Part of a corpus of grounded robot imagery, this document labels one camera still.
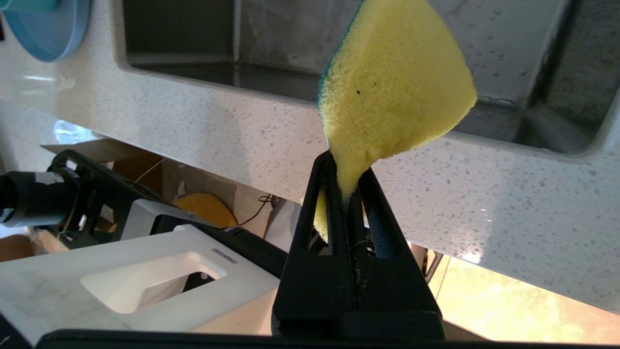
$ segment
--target wire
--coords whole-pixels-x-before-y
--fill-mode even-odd
[[[165,201],[166,201],[166,200],[164,200],[164,198],[163,198],[163,197],[161,197],[158,193],[155,193],[155,192],[153,191],[153,189],[151,189],[151,188],[149,188],[149,187],[145,186],[144,184],[141,184],[141,183],[136,183],[136,182],[132,182],[132,181],[130,181],[129,179],[123,179],[123,182],[126,182],[127,184],[129,184],[129,186],[134,186],[134,185],[135,185],[136,187],[138,187],[138,188],[140,188],[140,189],[144,190],[144,191],[145,191],[145,192],[147,192],[150,196],[152,196],[152,197],[153,197],[153,199],[156,199],[156,200],[158,200],[158,201],[162,201],[162,202],[165,202]]]
[[[155,169],[155,167],[157,167],[157,166],[161,165],[161,163],[162,163],[162,162],[164,162],[165,160],[166,160],[166,158],[163,158],[163,159],[159,160],[159,161],[158,161],[155,165],[151,166],[151,168],[150,168],[150,169],[146,170],[146,172],[144,172],[143,174],[141,174],[141,175],[140,175],[140,177],[138,177],[138,179],[136,179],[136,180],[135,180],[135,181],[134,181],[131,185],[134,185],[134,184],[136,184],[137,182],[140,182],[140,180],[141,180],[142,178],[144,178],[144,176],[148,175],[148,174],[149,174],[149,172],[151,172],[152,170],[154,170],[154,169]]]
[[[259,197],[259,201],[263,203],[262,205],[260,205],[259,210],[256,211],[256,213],[250,219],[246,220],[245,222],[243,222],[241,224],[238,224],[238,226],[242,227],[243,225],[249,223],[252,219],[256,218],[259,215],[260,211],[263,210],[263,207],[265,207],[265,205],[268,202],[273,202],[273,201],[276,201],[277,199],[279,199],[279,198],[276,195],[272,195],[272,194],[263,195],[263,196]]]

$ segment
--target stainless steel sink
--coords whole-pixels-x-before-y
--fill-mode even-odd
[[[124,0],[130,65],[315,101],[323,67],[359,1],[144,4]],[[564,153],[591,143],[620,84],[616,0],[431,4],[459,43],[479,93],[456,131]]]

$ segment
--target yellow sponge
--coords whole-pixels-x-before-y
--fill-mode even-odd
[[[375,161],[441,137],[475,102],[461,51],[427,0],[364,0],[319,91],[345,202]]]

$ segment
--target quartz countertop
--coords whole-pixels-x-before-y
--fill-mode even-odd
[[[119,0],[93,2],[58,63],[5,35],[0,99],[19,110],[297,201],[326,149],[313,104],[131,68]],[[620,314],[620,97],[609,113],[578,155],[453,132],[373,169],[408,240]]]

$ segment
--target blue bowl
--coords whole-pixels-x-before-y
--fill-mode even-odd
[[[52,11],[6,11],[4,18],[26,51],[40,61],[54,62],[78,48],[88,27],[90,8],[91,0],[58,0]]]
[[[0,11],[48,12],[58,0],[0,0]]]

